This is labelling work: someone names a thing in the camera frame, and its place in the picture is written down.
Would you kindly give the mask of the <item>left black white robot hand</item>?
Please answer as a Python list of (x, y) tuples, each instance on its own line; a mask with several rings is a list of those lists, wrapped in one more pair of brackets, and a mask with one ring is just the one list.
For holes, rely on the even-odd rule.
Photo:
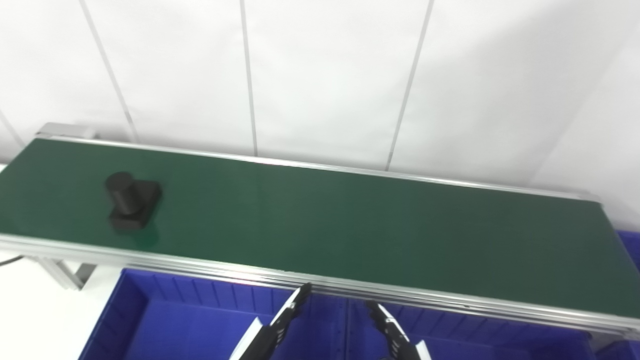
[(231, 360), (269, 360), (283, 342), (291, 322), (297, 318), (306, 303), (313, 284), (298, 287), (279, 308), (269, 325), (256, 317), (233, 349)]

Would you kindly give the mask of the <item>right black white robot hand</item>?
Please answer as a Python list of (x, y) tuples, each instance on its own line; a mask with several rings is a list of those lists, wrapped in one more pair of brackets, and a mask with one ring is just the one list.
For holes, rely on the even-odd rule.
[(384, 335), (392, 360), (431, 360), (432, 356), (424, 341), (410, 342), (398, 320), (379, 302), (365, 301), (369, 317), (375, 328)]

